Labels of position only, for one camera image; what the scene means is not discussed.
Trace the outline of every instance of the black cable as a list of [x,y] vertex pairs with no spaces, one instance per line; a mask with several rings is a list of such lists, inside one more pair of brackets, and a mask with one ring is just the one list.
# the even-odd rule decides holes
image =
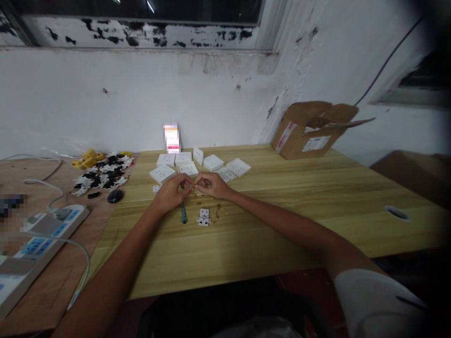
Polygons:
[[357,101],[357,103],[355,104],[358,105],[360,103],[361,100],[363,100],[363,98],[368,94],[368,92],[371,90],[371,88],[373,87],[373,85],[376,83],[376,80],[379,78],[379,75],[381,75],[382,71],[384,70],[385,66],[387,65],[387,63],[390,61],[391,57],[393,56],[393,54],[395,54],[395,52],[398,50],[399,46],[402,45],[402,43],[404,42],[404,40],[410,35],[410,33],[412,33],[412,31],[418,26],[418,24],[425,18],[425,16],[423,15],[420,19],[418,19],[418,21],[415,23],[415,25],[412,26],[412,28],[409,29],[409,31],[407,32],[406,35],[404,35],[403,39],[398,43],[398,45],[395,47],[395,49],[393,49],[393,52],[391,52],[391,54],[389,55],[389,57],[385,60],[384,64],[382,65],[381,69],[379,70],[379,72],[377,73],[376,77],[374,78],[373,82],[371,82],[371,85],[368,87],[368,89],[366,90],[365,94],[363,94],[363,96],[360,98],[359,101]]

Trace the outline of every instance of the cardboard box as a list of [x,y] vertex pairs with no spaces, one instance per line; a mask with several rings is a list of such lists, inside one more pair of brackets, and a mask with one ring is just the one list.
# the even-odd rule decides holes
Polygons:
[[357,107],[344,103],[294,103],[285,112],[272,148],[286,160],[324,156],[348,128],[374,120],[351,122],[357,112]]
[[451,161],[447,155],[396,150],[371,167],[418,195],[451,210]]

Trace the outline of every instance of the computer mouse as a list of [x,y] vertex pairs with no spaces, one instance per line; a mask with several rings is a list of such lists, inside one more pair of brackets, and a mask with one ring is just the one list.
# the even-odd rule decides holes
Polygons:
[[112,191],[107,198],[108,203],[118,203],[124,197],[124,192],[122,190]]

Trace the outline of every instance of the white power strip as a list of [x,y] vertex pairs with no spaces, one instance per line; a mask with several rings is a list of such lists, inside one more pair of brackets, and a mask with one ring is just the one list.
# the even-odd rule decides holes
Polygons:
[[[35,215],[33,223],[28,223],[27,231],[69,238],[89,215],[89,210],[82,205],[70,205],[64,209],[70,209],[64,220],[47,214]],[[0,320],[6,318],[63,244],[60,240],[36,236],[13,257],[0,256]]]

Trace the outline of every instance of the hand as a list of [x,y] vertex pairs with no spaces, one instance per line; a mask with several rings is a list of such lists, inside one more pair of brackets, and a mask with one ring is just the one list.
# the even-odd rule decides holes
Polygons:
[[200,192],[223,200],[229,199],[235,191],[217,173],[200,172],[194,184]]
[[[187,174],[176,174],[163,183],[151,205],[157,208],[162,215],[166,214],[182,203],[185,197],[193,191],[193,188],[190,187],[191,183],[191,177]],[[179,192],[179,185],[182,189],[187,188]]]

